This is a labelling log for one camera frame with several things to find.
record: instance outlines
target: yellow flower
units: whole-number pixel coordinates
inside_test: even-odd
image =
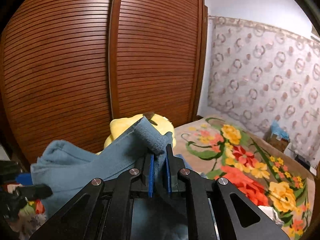
[[[287,235],[288,235],[290,238],[292,238],[292,237],[295,236],[296,232],[294,231],[293,228],[287,227],[287,228],[285,228],[285,229],[288,230],[288,232],[286,232],[286,233],[287,233]]]
[[[232,151],[231,151],[229,148],[226,148],[225,153],[226,153],[226,156],[227,156],[228,158],[230,158],[230,159],[236,158],[236,157],[232,154]]]
[[[254,168],[251,170],[251,174],[255,176],[256,178],[262,178],[265,177],[266,179],[269,179],[270,173],[267,172],[267,165],[265,163],[255,163]]]
[[[296,207],[295,209],[295,212],[297,213],[297,215],[299,216],[302,212],[301,208],[300,207]]]
[[[297,234],[298,234],[299,236],[301,236],[301,235],[303,234],[303,229],[298,230],[298,231],[297,231]]]
[[[276,166],[273,166],[272,169],[273,169],[273,171],[274,171],[275,173],[278,173],[278,172],[279,172],[279,169],[278,169]]]
[[[199,141],[202,142],[203,144],[208,144],[209,141],[213,140],[213,136],[199,136]]]
[[[240,171],[244,171],[246,173],[250,172],[250,167],[246,167],[242,163],[235,163],[234,166]]]
[[[224,136],[224,138],[228,139],[232,144],[238,145],[240,143],[240,131],[232,125],[224,124],[221,128],[221,131],[223,133],[222,135]]]
[[[290,178],[290,177],[291,177],[291,174],[290,174],[289,172],[287,172],[287,171],[286,171],[284,174],[285,174],[285,176],[286,176],[287,178]]]
[[[277,161],[279,162],[280,165],[283,165],[283,159],[277,158]]]
[[[233,150],[233,146],[230,143],[225,143],[225,147],[229,150]]]
[[[294,196],[293,190],[289,187],[287,182],[270,182],[269,192],[269,197],[273,201],[273,205],[277,210],[282,212],[294,210],[296,206],[296,197]]]
[[[226,165],[235,165],[235,160],[231,158],[226,158]]]

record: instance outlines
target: bed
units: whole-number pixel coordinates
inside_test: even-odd
[[[310,225],[313,176],[261,138],[218,116],[177,127],[175,137],[175,155],[209,179],[226,177],[256,205],[272,206],[290,239]]]

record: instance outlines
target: brown wooden door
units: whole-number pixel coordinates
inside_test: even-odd
[[[114,0],[112,9],[113,117],[152,111],[166,116],[175,127],[190,122],[203,0]]]
[[[25,0],[1,37],[1,93],[30,163],[54,139],[98,152],[109,134],[110,0]]]

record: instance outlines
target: wardrobe door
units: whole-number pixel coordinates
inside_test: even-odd
[[[1,37],[11,130],[30,163],[54,139],[98,152],[109,134],[110,0],[25,0]]]
[[[143,112],[191,121],[203,0],[114,0],[109,75],[114,118]]]

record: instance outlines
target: louvered wooden panel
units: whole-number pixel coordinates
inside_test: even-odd
[[[203,1],[121,0],[118,6],[117,42],[109,54],[114,117],[152,111],[174,126],[190,122]]]
[[[25,0],[1,39],[1,92],[33,163],[54,139],[98,152],[109,134],[110,0]]]

